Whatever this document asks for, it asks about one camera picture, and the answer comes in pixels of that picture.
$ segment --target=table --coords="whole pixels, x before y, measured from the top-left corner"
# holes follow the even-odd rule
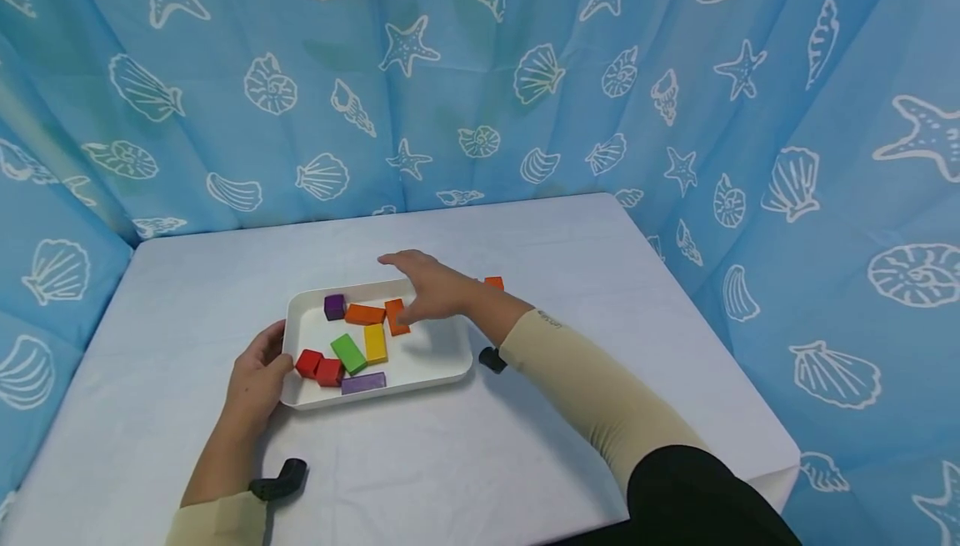
[[[310,288],[396,278],[419,248],[579,329],[782,508],[797,446],[608,194],[159,238],[122,279],[5,544],[160,544],[233,359]],[[472,327],[472,348],[486,340]],[[605,464],[516,372],[277,415],[264,473],[311,465],[273,546],[530,544],[626,517]]]

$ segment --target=green block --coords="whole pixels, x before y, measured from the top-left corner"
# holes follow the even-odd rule
[[[343,363],[343,368],[350,375],[355,375],[367,367],[367,359],[360,352],[360,348],[353,342],[348,333],[344,333],[340,338],[336,338],[330,343],[333,352]]]

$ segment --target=yellow block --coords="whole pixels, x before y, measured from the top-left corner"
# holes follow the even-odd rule
[[[367,362],[370,364],[387,362],[387,340],[383,337],[383,324],[367,325],[362,328],[362,337],[367,344]]]

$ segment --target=beige arm sleeve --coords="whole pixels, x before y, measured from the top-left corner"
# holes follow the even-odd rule
[[[262,546],[266,531],[267,503],[242,492],[179,509],[166,546]]]
[[[659,447],[708,450],[668,403],[596,344],[543,311],[517,321],[500,344],[500,357],[596,448],[624,494],[633,468]]]

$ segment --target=small purple cube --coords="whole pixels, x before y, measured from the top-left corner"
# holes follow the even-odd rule
[[[345,377],[340,383],[340,394],[354,394],[358,392],[367,392],[368,389],[386,388],[387,376],[383,371],[371,373],[370,375],[358,375],[355,377]]]
[[[323,312],[328,321],[337,321],[347,314],[347,299],[341,293],[328,295],[323,299]]]

